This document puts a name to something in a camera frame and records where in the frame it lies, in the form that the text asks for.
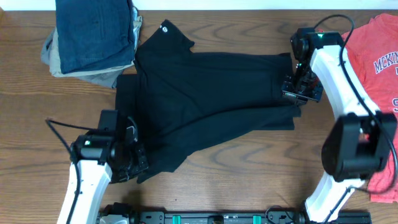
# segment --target red t-shirt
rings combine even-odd
[[[383,112],[398,118],[398,16],[381,14],[354,30],[346,49],[349,62],[364,89]],[[398,131],[394,145],[398,149]],[[373,175],[369,190],[385,189],[394,175],[390,154],[384,171]],[[384,195],[371,195],[373,202],[398,202],[398,185]]]

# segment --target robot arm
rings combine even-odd
[[[286,79],[284,96],[305,104],[308,100],[319,101],[324,89],[336,120],[322,148],[325,172],[314,193],[305,201],[308,220],[330,222],[338,218],[340,209],[353,194],[354,190],[346,191],[348,188],[359,188],[374,172],[384,169],[389,147],[379,137],[380,131],[371,123],[341,69],[339,52],[343,40],[339,33],[317,34],[312,28],[303,28],[292,36],[291,43],[299,64],[296,74]],[[394,115],[382,114],[366,94],[346,49],[343,61],[355,89],[393,136]]]
[[[145,150],[136,141],[137,131],[133,120],[122,119],[115,110],[101,112],[98,129],[88,131],[72,143],[71,149],[78,155],[80,179],[76,180],[75,166],[71,164],[68,190],[58,224],[68,223],[70,213],[71,224],[97,223],[108,184],[128,181],[148,168]],[[73,208],[77,181],[80,181],[80,194]],[[104,220],[107,220],[106,223],[116,223],[112,216]],[[118,216],[119,224],[123,224],[123,220],[129,223],[128,217]]]

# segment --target black t-shirt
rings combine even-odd
[[[138,74],[118,78],[116,109],[136,121],[149,162],[139,183],[252,130],[294,129],[300,116],[281,94],[289,54],[192,53],[193,45],[165,20],[138,48]]]

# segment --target wooden table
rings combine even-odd
[[[344,13],[357,26],[381,11],[141,11],[144,42],[164,19],[191,40],[195,52],[290,52],[298,27]],[[115,91],[74,78],[54,78],[40,62],[55,12],[5,12],[0,28],[0,223],[55,223],[65,196],[69,156],[45,125],[47,117],[95,127],[102,109],[114,108]],[[349,29],[342,19],[322,26]],[[309,103],[295,131],[253,131],[196,152],[174,173],[143,184],[108,187],[103,206],[128,202],[138,210],[264,211],[298,207],[322,175],[320,148],[333,126],[328,100]],[[61,129],[68,142],[81,132]],[[356,192],[345,206],[367,209],[375,223],[396,223],[398,205],[370,203]]]

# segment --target black cable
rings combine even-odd
[[[269,211],[270,209],[272,209],[272,208],[281,208],[281,209],[283,209],[283,207],[280,206],[280,205],[273,205],[273,206],[269,207],[269,208],[266,210],[266,214],[265,214],[266,219],[268,220],[269,223],[275,224],[273,221],[269,220],[269,218],[268,218],[268,211]],[[287,217],[291,220],[290,223],[293,223],[293,222],[294,222],[294,219],[287,213],[286,210],[285,210],[284,212],[286,213]]]
[[[58,139],[62,142],[63,146],[67,149],[69,155],[70,155],[70,160],[72,161],[73,165],[75,166],[76,170],[76,191],[75,191],[75,197],[73,198],[72,206],[69,211],[68,219],[67,219],[67,224],[70,223],[70,220],[72,219],[73,211],[75,210],[77,199],[80,194],[80,172],[79,172],[79,167],[77,166],[77,155],[75,151],[72,151],[70,147],[68,146],[66,140],[60,135],[60,133],[52,126],[52,123],[54,124],[59,124],[61,126],[65,127],[70,127],[70,128],[78,128],[78,129],[84,129],[84,130],[91,130],[91,128],[84,128],[84,127],[79,127],[79,126],[74,126],[74,125],[69,125],[69,124],[64,124],[60,123],[58,121],[52,121],[50,119],[46,119],[45,122],[51,129],[51,131],[58,137]]]
[[[357,97],[359,103],[363,106],[363,108],[369,113],[369,116],[372,118],[372,120],[375,122],[375,125],[377,125],[380,129],[380,132],[383,134],[383,136],[385,137],[386,141],[388,142],[388,145],[390,147],[391,153],[392,153],[392,158],[394,161],[394,177],[390,183],[390,185],[385,188],[384,190],[378,191],[378,192],[374,192],[374,191],[370,191],[367,189],[362,189],[362,188],[358,188],[358,187],[348,187],[346,189],[346,191],[344,192],[343,196],[339,199],[339,201],[337,201],[337,204],[335,205],[335,207],[330,211],[329,215],[327,216],[326,220],[323,223],[328,223],[329,218],[332,216],[332,214],[335,212],[335,210],[340,206],[340,204],[342,203],[342,201],[344,200],[344,198],[347,196],[347,194],[352,190],[352,189],[356,189],[358,191],[362,191],[362,192],[366,192],[368,194],[384,194],[388,191],[390,191],[391,189],[393,189],[396,185],[397,179],[398,179],[398,161],[397,161],[397,153],[394,147],[394,144],[392,142],[391,137],[388,135],[386,129],[383,127],[383,125],[381,124],[381,122],[376,118],[375,114],[373,114],[373,112],[369,109],[369,107],[366,105],[366,103],[364,102],[364,100],[362,99],[361,95],[358,93],[357,89],[355,88],[353,82],[351,81],[347,69],[345,67],[345,62],[343,61],[343,52],[345,49],[345,46],[349,40],[349,38],[351,37],[351,34],[354,31],[354,27],[355,27],[355,23],[352,20],[352,18],[346,16],[346,15],[342,15],[342,14],[335,14],[335,15],[331,15],[328,16],[324,19],[322,19],[321,21],[319,21],[315,26],[314,29],[316,29],[322,22],[325,22],[326,20],[332,18],[332,17],[343,17],[347,20],[350,21],[351,23],[351,30],[349,31],[346,40],[344,41],[343,45],[341,46],[340,49],[340,53],[339,53],[339,61],[340,61],[340,65],[341,65],[341,69],[343,70],[343,73],[347,79],[348,84],[350,85],[351,89],[353,90],[355,96]]]
[[[51,123],[57,124],[57,125],[61,125],[67,128],[76,128],[76,129],[82,129],[82,130],[87,130],[87,131],[96,131],[98,129],[96,128],[86,128],[86,127],[81,127],[81,126],[76,126],[76,125],[72,125],[72,124],[65,124],[65,123],[61,123],[59,121],[53,121],[51,119],[46,119],[46,122],[49,121]]]

